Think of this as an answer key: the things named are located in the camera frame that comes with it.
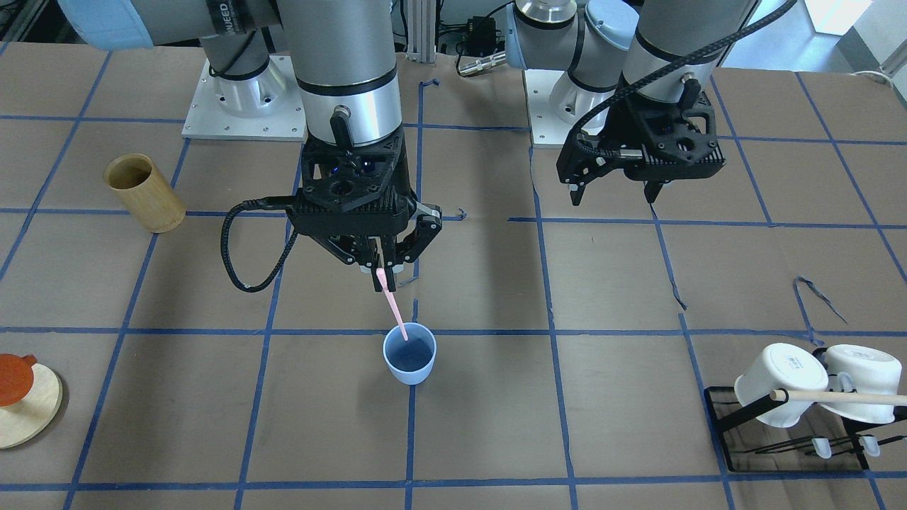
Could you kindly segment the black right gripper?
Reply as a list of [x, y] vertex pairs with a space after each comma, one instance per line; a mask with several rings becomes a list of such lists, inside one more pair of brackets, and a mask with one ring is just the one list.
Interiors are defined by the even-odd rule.
[[440, 207], [421, 203], [411, 187], [405, 132], [342, 149], [309, 136], [301, 151], [303, 177], [288, 210], [296, 232], [314, 239], [343, 264], [378, 270], [396, 291], [395, 266], [411, 264], [443, 229]]

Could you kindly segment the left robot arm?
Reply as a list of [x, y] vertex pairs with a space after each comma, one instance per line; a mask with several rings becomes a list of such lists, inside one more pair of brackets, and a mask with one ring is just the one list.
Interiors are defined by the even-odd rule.
[[569, 126], [558, 180], [580, 205], [587, 185], [620, 170], [653, 203], [671, 181], [707, 179], [726, 164], [704, 87], [726, 48], [637, 91], [631, 85], [746, 26], [757, 1], [515, 1], [505, 52], [517, 69], [560, 72], [551, 106]]

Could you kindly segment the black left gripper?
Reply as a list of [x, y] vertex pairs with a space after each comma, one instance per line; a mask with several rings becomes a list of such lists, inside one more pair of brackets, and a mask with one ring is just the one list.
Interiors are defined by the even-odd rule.
[[726, 163], [715, 110], [696, 78], [683, 81], [677, 101], [661, 103], [635, 91], [612, 96], [593, 111], [604, 109], [608, 115], [598, 135], [573, 133], [558, 155], [558, 180], [569, 185], [573, 206], [580, 206], [587, 184], [610, 171], [645, 181], [644, 197], [654, 204], [667, 183], [710, 178]]

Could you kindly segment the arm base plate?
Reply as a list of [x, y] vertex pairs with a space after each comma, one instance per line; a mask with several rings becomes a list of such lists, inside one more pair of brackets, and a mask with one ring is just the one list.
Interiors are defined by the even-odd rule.
[[602, 85], [581, 80], [567, 71], [524, 71], [526, 104], [535, 148], [557, 148], [581, 116], [608, 99], [616, 90], [621, 65], [602, 72]]
[[271, 56], [262, 74], [245, 81], [213, 77], [204, 62], [181, 134], [194, 140], [305, 141], [291, 58]]

